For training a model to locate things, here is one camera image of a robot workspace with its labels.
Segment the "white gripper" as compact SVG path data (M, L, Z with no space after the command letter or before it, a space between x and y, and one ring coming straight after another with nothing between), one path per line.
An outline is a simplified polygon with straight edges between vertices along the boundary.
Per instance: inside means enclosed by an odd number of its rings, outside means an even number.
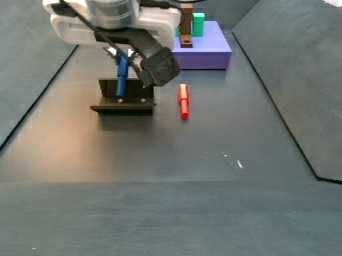
M77 13L101 29L145 29L157 42L173 49L175 30L180 23L180 11L173 8L145 7L142 0L64 0ZM106 46L94 39L93 31L77 17L66 14L58 0L42 0L50 15L50 24L58 38L69 44ZM106 55L120 62L120 54L113 47L104 48ZM132 49L126 51L128 64L140 71L140 56Z

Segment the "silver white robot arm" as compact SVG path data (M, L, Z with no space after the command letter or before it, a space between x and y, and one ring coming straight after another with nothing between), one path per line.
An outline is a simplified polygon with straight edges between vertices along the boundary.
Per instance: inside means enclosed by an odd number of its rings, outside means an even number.
M42 0L57 37L69 44L126 45L149 74L176 76L180 10L159 0Z

